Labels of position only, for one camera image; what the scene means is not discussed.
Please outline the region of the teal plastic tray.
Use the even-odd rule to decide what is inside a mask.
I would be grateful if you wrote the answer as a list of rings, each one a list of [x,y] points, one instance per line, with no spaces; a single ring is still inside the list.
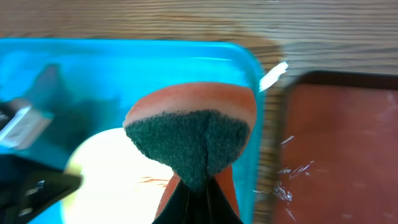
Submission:
[[[246,49],[224,42],[2,39],[1,100],[27,100],[53,116],[27,149],[1,147],[1,183],[43,164],[63,169],[94,134],[119,129],[130,107],[158,89],[222,82],[258,91],[263,72]]]

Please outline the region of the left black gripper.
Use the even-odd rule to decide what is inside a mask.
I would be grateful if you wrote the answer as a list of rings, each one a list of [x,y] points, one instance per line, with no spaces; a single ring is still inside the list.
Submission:
[[[16,99],[1,103],[1,128],[17,110],[32,106]],[[29,223],[81,186],[81,175],[65,174],[12,154],[1,155],[1,224]]]

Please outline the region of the black red rectangular tray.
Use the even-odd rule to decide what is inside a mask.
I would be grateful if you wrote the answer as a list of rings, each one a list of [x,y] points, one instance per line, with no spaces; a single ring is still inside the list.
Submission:
[[[397,222],[397,77],[314,71],[289,85],[272,222]]]

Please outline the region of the green rimmed plate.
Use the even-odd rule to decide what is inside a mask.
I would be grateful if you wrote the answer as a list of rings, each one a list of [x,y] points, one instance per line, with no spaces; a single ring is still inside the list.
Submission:
[[[123,128],[81,143],[65,173],[83,178],[79,189],[61,201],[66,224],[152,223],[173,176],[170,167],[140,153]]]

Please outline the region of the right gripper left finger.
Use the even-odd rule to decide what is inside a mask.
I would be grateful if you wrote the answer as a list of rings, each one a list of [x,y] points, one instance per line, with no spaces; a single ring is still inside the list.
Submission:
[[[174,183],[174,190],[152,224],[198,224],[199,196],[182,180]]]

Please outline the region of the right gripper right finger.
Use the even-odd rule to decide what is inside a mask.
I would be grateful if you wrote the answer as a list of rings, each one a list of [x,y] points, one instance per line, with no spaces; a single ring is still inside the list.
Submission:
[[[206,185],[204,211],[205,224],[243,224],[215,178],[210,179]]]

